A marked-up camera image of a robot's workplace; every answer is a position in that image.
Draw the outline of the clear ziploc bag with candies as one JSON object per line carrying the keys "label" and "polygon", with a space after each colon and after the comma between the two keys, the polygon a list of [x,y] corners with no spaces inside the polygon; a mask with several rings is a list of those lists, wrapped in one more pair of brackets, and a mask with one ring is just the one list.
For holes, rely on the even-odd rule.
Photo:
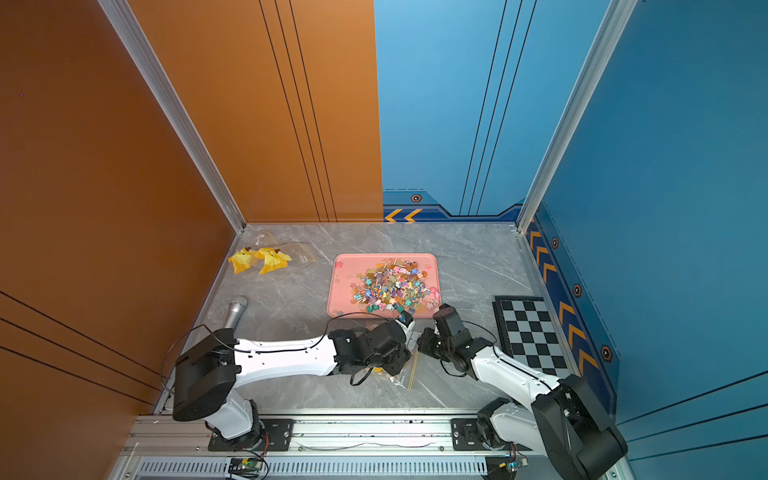
{"label": "clear ziploc bag with candies", "polygon": [[263,263],[263,255],[259,250],[265,245],[262,238],[258,238],[250,244],[244,246],[228,258],[235,275],[244,273],[254,266]]}

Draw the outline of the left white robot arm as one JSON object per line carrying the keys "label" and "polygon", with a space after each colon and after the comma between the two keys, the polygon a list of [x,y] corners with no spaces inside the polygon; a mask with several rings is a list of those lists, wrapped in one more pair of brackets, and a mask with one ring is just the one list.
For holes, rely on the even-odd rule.
{"label": "left white robot arm", "polygon": [[261,448],[266,427],[256,402],[244,398],[240,387],[301,375],[345,375],[358,386],[377,368],[397,375],[411,357],[412,331],[408,313],[382,318],[372,329],[337,329],[295,341],[237,339],[230,327],[212,331],[176,361],[172,418],[202,421],[211,432],[211,451]]}

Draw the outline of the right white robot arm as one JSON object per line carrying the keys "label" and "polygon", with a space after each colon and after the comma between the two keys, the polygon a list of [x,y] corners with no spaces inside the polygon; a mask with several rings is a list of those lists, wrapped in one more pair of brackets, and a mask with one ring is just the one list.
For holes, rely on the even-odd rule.
{"label": "right white robot arm", "polygon": [[419,351],[507,395],[478,413],[486,443],[521,443],[545,455],[563,479],[599,479],[626,456],[625,438],[583,378],[559,378],[511,358],[473,337],[448,304],[433,319]]}

